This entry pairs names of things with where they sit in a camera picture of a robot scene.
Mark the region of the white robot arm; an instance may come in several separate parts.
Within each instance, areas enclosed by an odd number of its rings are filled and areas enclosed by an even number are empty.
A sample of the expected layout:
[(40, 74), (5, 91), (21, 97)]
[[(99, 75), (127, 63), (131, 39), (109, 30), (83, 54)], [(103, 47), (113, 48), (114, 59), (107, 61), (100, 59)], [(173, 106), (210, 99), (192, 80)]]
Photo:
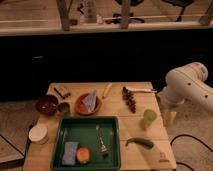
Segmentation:
[(205, 84), (208, 78), (206, 66), (200, 62), (170, 70), (166, 76), (166, 86), (157, 94), (162, 105), (163, 123), (165, 127), (173, 124), (177, 112), (175, 107), (190, 100), (213, 114), (213, 88)]

